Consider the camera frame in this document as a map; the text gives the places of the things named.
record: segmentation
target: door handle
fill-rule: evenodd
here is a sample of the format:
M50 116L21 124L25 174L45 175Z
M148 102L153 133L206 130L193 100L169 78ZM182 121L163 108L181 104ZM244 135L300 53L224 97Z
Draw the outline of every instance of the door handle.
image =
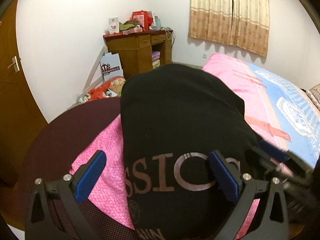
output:
M14 67L14 71L15 71L16 73L17 73L18 71L20 71L17 56L14 56L14 57L12 58L12 64L9 65L7 69L9 69L11 66Z

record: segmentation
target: wooden floor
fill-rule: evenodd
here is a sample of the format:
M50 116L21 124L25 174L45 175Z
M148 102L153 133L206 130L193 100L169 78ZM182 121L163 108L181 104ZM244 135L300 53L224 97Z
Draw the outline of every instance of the wooden floor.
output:
M7 224L24 230L24 223L19 211L18 186L19 182L10 188L0 181L0 213Z

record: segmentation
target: bed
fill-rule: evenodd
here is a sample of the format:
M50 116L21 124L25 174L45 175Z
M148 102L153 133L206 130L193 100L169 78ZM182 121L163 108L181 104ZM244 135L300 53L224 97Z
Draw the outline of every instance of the bed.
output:
M245 120L252 129L316 166L320 111L303 90L263 68L220 53L212 54L203 70L244 100Z

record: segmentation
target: purple box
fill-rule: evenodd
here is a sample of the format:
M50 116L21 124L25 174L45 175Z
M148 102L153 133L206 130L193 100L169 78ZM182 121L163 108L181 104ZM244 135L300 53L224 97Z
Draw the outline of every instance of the purple box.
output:
M159 51L153 51L152 52L152 62L156 61L157 59L160 59L160 52Z

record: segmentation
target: beige curtain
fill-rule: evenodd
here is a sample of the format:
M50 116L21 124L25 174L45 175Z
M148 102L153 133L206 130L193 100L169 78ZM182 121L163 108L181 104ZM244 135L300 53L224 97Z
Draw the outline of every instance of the beige curtain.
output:
M234 0L230 45L266 57L269 39L269 0Z
M191 0L189 37L229 44L232 0Z
M268 52L269 0L191 0L189 37Z

